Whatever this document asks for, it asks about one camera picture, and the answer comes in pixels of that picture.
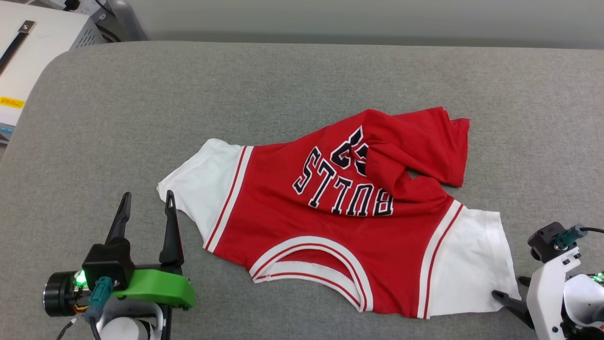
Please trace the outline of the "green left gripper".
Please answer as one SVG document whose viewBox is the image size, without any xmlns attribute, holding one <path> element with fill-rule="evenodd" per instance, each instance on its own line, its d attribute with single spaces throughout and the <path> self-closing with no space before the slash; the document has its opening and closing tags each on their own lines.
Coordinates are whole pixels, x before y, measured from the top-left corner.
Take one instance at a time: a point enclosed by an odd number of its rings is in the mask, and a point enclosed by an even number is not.
<svg viewBox="0 0 604 340">
<path fill-rule="evenodd" d="M 106 237 L 106 245 L 125 238 L 132 194 L 125 192 Z M 166 230 L 159 262 L 184 264 L 173 191 L 166 192 Z M 195 291 L 183 275 L 158 269 L 121 269 L 118 265 L 84 265 L 77 272 L 56 272 L 47 280 L 43 307 L 48 316 L 88 323 L 93 331 L 171 331 L 176 308 L 195 305 Z"/>
</svg>

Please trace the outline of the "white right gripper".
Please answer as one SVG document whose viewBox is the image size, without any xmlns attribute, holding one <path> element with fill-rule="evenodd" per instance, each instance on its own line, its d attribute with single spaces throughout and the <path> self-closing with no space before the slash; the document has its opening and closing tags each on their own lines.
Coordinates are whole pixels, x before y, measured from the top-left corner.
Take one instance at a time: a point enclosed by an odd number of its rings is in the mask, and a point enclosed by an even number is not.
<svg viewBox="0 0 604 340">
<path fill-rule="evenodd" d="M 562 303 L 567 272 L 580 265 L 579 248 L 553 258 L 532 276 L 518 276 L 520 285 L 528 288 L 526 301 L 512 298 L 499 290 L 492 297 L 531 329 L 540 340 L 564 340 Z"/>
</svg>

